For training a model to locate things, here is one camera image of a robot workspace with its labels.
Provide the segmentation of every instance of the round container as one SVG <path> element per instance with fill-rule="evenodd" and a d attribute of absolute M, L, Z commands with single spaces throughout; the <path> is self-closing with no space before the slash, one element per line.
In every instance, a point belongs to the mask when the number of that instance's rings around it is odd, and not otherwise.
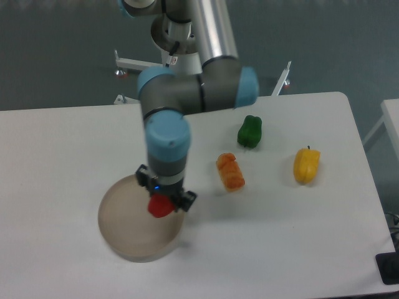
<path fill-rule="evenodd" d="M 170 253 L 183 225 L 182 211 L 154 218 L 147 211 L 149 200 L 148 191 L 131 175 L 107 191 L 99 208 L 99 227 L 105 241 L 132 262 L 151 262 Z"/>

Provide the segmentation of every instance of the small red object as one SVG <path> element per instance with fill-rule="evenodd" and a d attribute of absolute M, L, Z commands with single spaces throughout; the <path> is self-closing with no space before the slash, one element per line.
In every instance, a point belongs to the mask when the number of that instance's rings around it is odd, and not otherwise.
<path fill-rule="evenodd" d="M 148 203 L 148 211 L 155 218 L 162 218 L 175 210 L 175 206 L 166 195 L 155 193 Z"/>

